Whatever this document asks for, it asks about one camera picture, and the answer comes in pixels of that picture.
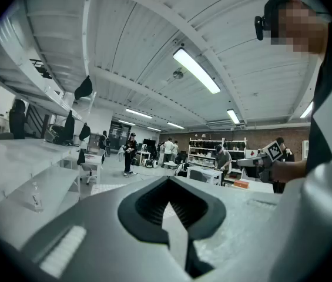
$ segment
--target ceiling light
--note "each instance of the ceiling light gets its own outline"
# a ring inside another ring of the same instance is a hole
[[[172,126],[174,126],[174,127],[177,127],[178,129],[184,129],[182,126],[180,126],[180,125],[174,125],[174,124],[171,123],[171,122],[167,122],[167,124],[168,124],[168,125],[172,125]]]
[[[157,132],[161,132],[160,129],[154,129],[153,127],[147,127],[148,129],[156,130]]]
[[[149,119],[152,118],[152,117],[149,116],[149,115],[145,115],[145,114],[143,114],[143,113],[136,112],[135,110],[126,109],[125,111],[127,111],[127,112],[129,112],[129,113],[132,113],[132,114],[140,115],[140,116],[143,116],[143,117],[146,117],[146,118],[149,118]]]
[[[119,122],[125,123],[125,124],[127,124],[127,125],[135,125],[134,123],[130,123],[130,122],[123,121],[123,120],[119,120]]]
[[[179,48],[173,58],[188,69],[212,94],[220,92],[219,87],[206,71],[183,49]]]
[[[236,124],[238,125],[240,123],[240,121],[238,120],[235,112],[233,109],[230,109],[230,110],[227,110],[227,113],[230,115],[231,117],[231,120]]]
[[[312,111],[313,108],[313,100],[311,101],[311,103],[308,105],[307,109],[304,111],[303,114],[301,114],[300,118],[305,118],[307,117],[307,115]]]

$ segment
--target black bag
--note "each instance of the black bag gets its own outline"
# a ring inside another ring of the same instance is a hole
[[[90,128],[88,127],[87,123],[85,123],[82,127],[82,130],[81,130],[78,138],[79,138],[79,140],[83,141],[89,136],[90,136]]]
[[[90,76],[81,83],[81,85],[74,91],[74,97],[76,100],[81,97],[89,96],[93,92],[93,85],[91,84]]]

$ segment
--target brick wall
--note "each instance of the brick wall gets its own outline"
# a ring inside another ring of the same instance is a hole
[[[201,139],[202,134],[206,134],[206,140],[209,139],[209,135],[212,136],[212,140],[220,140],[226,138],[231,140],[243,140],[247,138],[248,149],[263,148],[277,137],[282,137],[287,148],[291,149],[295,155],[295,161],[301,160],[301,142],[308,140],[309,127],[295,127],[287,129],[267,129],[267,130],[235,130],[234,132],[198,132],[196,133],[182,133],[182,134],[161,134],[159,137],[159,143],[167,141],[168,137],[178,141],[179,151],[188,151],[189,139]]]

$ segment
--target office chair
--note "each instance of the office chair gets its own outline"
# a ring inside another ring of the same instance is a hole
[[[204,182],[204,183],[206,183],[206,181],[207,181],[207,179],[204,177],[204,175],[202,173],[198,172],[197,170],[191,170],[189,178],[192,180],[197,180],[197,181]]]

